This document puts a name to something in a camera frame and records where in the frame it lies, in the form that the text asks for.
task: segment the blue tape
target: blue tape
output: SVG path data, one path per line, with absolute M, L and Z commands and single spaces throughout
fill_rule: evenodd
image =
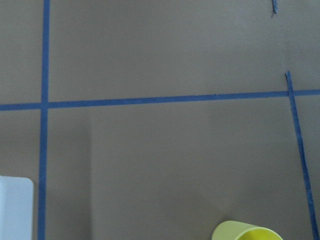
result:
M 320 89 L 295 90 L 293 92 L 295 96 L 320 95 Z M 49 102 L 48 108 L 59 109 L 59 108 L 76 108 L 76 107 L 157 104 L 157 103 L 175 103 L 175 102 L 232 100 L 232 99 L 259 99 L 259 98 L 278 98 L 278 97 L 288 97 L 288 92 L 287 91 L 269 91 L 269 92 L 142 97 L 142 98 L 103 99 L 103 100 L 84 100 L 84 101 L 56 101 L 56 102 Z M 41 103 L 2 104 L 0 105 L 0 111 L 34 110 L 34 109 L 41 109 L 41 106 L 42 106 Z
M 50 0 L 43 0 L 38 240 L 46 239 Z
M 293 91 L 295 96 L 314 96 L 320 95 L 320 89 L 315 90 L 296 90 Z
M 34 110 L 40 108 L 41 103 L 18 103 L 0 105 L 0 111 Z
M 38 240 L 46 238 L 46 194 L 47 194 L 47 139 L 48 108 L 41 110 L 40 120 L 40 161 L 39 161 L 39 194 L 38 194 Z
M 317 225 L 317 219 L 316 219 L 316 213 L 315 213 L 314 200 L 313 200 L 313 195 L 312 195 L 312 190 L 311 190 L 309 172 L 308 172 L 308 167 L 307 167 L 307 161 L 306 161 L 306 155 L 305 155 L 305 149 L 304 149 L 304 141 L 303 141 L 303 137 L 302 137 L 302 133 L 301 133 L 297 105 L 296 105 L 296 100 L 295 100 L 294 87 L 292 84 L 290 71 L 285 73 L 285 77 L 286 77 L 287 86 L 288 86 L 288 94 L 289 94 L 289 99 L 290 99 L 294 130 L 295 130 L 296 140 L 298 143 L 300 160 L 301 160 L 301 165 L 302 165 L 303 179 L 304 179 L 304 185 L 305 185 L 305 190 L 306 190 L 306 197 L 307 197 L 307 201 L 308 201 L 313 238 L 314 238 L 314 240 L 319 240 L 319 231 L 318 231 L 318 225 Z
M 50 109 L 287 97 L 287 91 L 49 102 Z
M 272 0 L 272 8 L 273 8 L 273 12 L 275 14 L 278 13 L 278 3 L 277 3 L 277 0 Z

